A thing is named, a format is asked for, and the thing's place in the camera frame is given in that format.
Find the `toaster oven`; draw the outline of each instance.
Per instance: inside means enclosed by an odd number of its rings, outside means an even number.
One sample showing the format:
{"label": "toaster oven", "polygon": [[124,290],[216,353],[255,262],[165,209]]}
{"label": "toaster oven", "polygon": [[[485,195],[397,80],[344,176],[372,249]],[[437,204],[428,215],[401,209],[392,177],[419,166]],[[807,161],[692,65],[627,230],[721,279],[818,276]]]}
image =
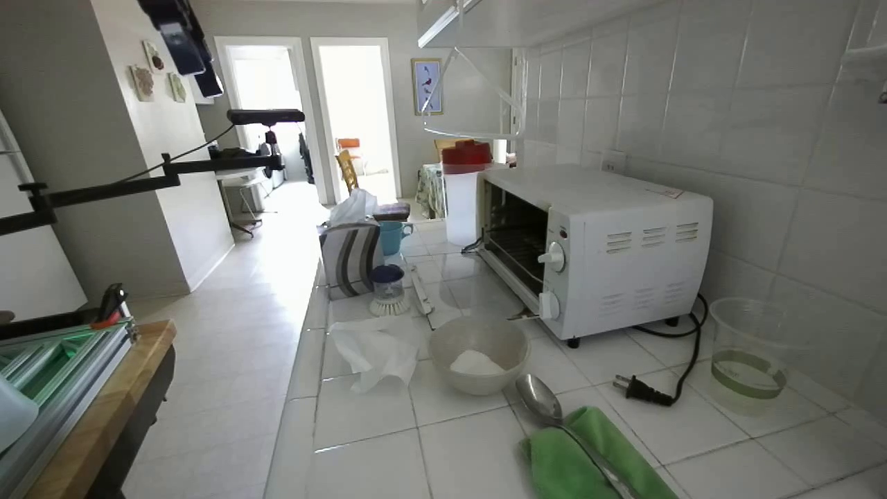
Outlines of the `toaster oven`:
{"label": "toaster oven", "polygon": [[488,266],[563,338],[690,315],[711,200],[613,173],[488,173]]}

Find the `white wall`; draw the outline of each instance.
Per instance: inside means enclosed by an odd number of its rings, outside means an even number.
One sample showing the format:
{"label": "white wall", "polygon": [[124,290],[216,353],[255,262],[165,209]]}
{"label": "white wall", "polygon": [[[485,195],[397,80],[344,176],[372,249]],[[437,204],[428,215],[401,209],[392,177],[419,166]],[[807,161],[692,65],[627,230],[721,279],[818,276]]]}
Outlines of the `white wall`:
{"label": "white wall", "polygon": [[[89,0],[2,4],[0,109],[32,177],[47,180],[50,189],[107,184],[142,173],[146,159],[157,159],[154,150],[201,143],[193,107],[132,107],[131,101],[118,68],[142,65],[132,53],[142,33],[132,25],[144,24],[136,0],[114,12],[107,12],[111,4],[97,6],[106,10],[103,29]],[[185,197],[164,195],[160,204],[157,195],[136,195],[58,212],[54,233],[90,304],[117,281],[131,290],[136,312],[179,297],[223,255],[229,237],[216,240],[216,229],[205,233],[219,223],[223,229],[219,195],[198,180],[185,180],[185,191]]]}
{"label": "white wall", "polygon": [[[305,101],[319,103],[311,36],[365,36],[388,39],[391,51],[391,86],[392,86],[392,119],[399,146],[399,170],[405,195],[415,191],[422,165],[435,159],[435,140],[422,132],[422,116],[413,115],[409,58],[447,57],[441,51],[419,51],[415,6],[319,6],[319,4],[223,4],[198,0],[196,15],[208,36],[300,36],[305,44],[307,83]],[[509,86],[509,51],[469,51],[498,80]],[[503,132],[507,112],[501,112],[495,96],[469,68],[453,65],[444,86],[444,116],[433,116],[433,129],[447,132]],[[219,112],[201,112],[205,129],[212,132]],[[316,170],[331,166],[327,154],[313,154]]]}
{"label": "white wall", "polygon": [[524,150],[710,195],[707,294],[785,305],[796,366],[887,420],[887,69],[842,68],[858,6],[674,0],[535,47]]}

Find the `green cloth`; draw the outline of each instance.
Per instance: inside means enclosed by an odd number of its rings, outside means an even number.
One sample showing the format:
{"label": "green cloth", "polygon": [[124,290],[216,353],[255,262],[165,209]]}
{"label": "green cloth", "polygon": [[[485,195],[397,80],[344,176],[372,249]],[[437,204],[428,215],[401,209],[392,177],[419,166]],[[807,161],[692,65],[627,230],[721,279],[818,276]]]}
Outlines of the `green cloth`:
{"label": "green cloth", "polygon": [[609,489],[586,456],[616,475],[635,499],[675,499],[602,410],[582,409],[563,427],[549,427],[528,438],[528,468],[537,499],[616,499],[617,492]]}

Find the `oven control knob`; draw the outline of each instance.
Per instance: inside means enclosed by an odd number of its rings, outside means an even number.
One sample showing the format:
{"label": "oven control knob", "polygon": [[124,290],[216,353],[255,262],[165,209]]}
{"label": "oven control knob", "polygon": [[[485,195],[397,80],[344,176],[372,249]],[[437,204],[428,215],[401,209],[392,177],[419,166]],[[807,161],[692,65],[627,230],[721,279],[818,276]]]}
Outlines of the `oven control knob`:
{"label": "oven control knob", "polygon": [[549,243],[545,252],[537,255],[537,263],[552,266],[552,272],[563,272],[564,270],[564,252],[556,243]]}

